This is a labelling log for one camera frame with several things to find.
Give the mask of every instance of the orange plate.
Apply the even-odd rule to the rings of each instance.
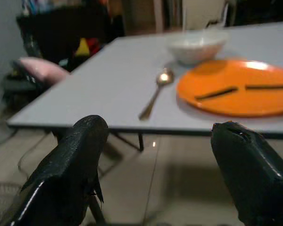
[[[283,85],[283,69],[256,61],[208,61],[181,78],[177,95],[200,109],[230,116],[283,113],[283,89],[245,90],[246,85]],[[228,87],[239,90],[201,101],[195,99]]]

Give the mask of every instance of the pink cushion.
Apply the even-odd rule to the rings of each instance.
[[[35,57],[22,57],[20,62],[35,78],[52,86],[70,75],[68,71],[48,60]]]

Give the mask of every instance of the gray wall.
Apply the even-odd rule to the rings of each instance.
[[[0,0],[0,81],[11,69],[10,60],[25,55],[20,31],[16,24],[16,15],[20,12],[21,0]]]

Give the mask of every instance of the table top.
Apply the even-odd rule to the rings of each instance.
[[[228,29],[230,40],[217,58],[245,58],[283,67],[283,23]],[[209,132],[215,122],[237,121],[256,131],[283,135],[283,116],[232,118],[207,113],[176,97],[176,85],[190,68],[178,64],[161,34],[118,38],[54,86],[8,124],[14,127],[71,127],[80,118],[97,114],[109,127],[127,132]],[[138,115],[155,92],[155,78],[170,67],[175,83],[165,87],[148,121]]]

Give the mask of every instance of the spoon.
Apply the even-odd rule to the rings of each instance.
[[[142,113],[138,116],[141,121],[148,120],[152,108],[155,104],[155,101],[161,91],[161,89],[174,82],[174,72],[170,68],[164,68],[163,72],[159,74],[156,78],[156,84],[157,84],[157,89],[156,92],[154,93],[153,97],[151,98],[150,102],[148,103],[147,107],[142,111]]]

